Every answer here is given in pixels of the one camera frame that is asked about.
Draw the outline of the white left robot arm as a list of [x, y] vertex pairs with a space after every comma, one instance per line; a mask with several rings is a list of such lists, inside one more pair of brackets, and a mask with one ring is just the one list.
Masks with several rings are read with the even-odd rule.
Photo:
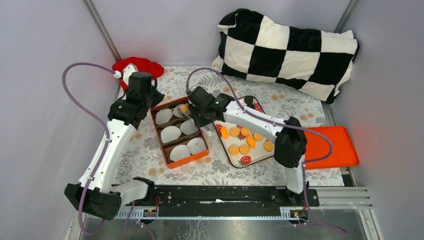
[[138, 200], [144, 206], [154, 202], [152, 181], [136, 177], [113, 186], [112, 174], [141, 121], [163, 100], [157, 85], [157, 78], [150, 73], [136, 71], [129, 75], [124, 96], [109, 108], [105, 135], [90, 165], [76, 184], [65, 187], [64, 195], [76, 210], [110, 221], [132, 201]]

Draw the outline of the white strawberry tray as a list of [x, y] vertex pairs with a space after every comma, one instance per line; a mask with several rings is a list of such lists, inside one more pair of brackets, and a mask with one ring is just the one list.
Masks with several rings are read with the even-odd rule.
[[244, 168], [274, 156], [274, 144], [247, 127], [216, 120], [214, 128], [235, 168]]

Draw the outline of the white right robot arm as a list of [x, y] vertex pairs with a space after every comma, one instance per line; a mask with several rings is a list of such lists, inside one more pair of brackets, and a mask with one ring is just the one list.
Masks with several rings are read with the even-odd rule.
[[187, 90], [186, 94], [196, 127], [204, 127], [214, 121], [228, 122], [243, 126], [270, 141], [274, 145], [273, 157], [284, 167], [286, 174], [287, 201], [299, 206], [307, 199], [302, 164], [308, 141], [297, 119], [271, 117], [244, 106], [238, 98], [228, 94], [213, 96], [201, 86]]

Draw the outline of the orange cookie tin box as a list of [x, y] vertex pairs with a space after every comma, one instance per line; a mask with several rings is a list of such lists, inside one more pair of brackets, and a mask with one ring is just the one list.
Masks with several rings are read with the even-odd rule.
[[194, 162], [210, 153], [204, 133], [194, 125], [187, 97], [150, 110], [164, 161], [169, 169]]

